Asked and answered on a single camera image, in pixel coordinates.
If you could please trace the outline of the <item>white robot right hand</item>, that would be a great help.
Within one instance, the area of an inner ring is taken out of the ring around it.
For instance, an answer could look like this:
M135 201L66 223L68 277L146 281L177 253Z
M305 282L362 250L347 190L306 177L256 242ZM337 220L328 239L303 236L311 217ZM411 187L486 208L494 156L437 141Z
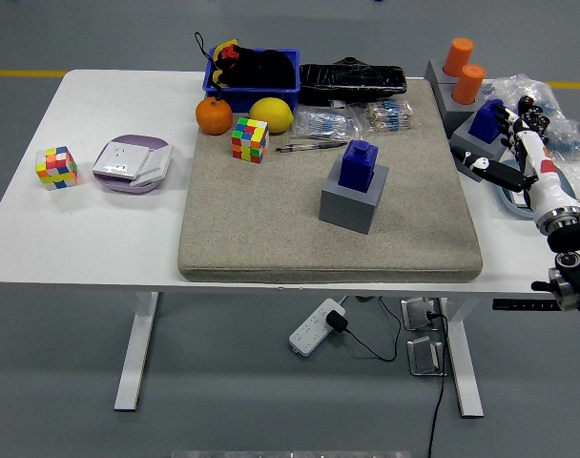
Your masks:
M513 169L460 147L451 149L454 157L477 177L513 192L526 192L526 202L536 222L580 221L580 203L562 189L557 168L542 137L506 106L497 105L495 110L499 129L505 136L503 143L513 153L519 168Z

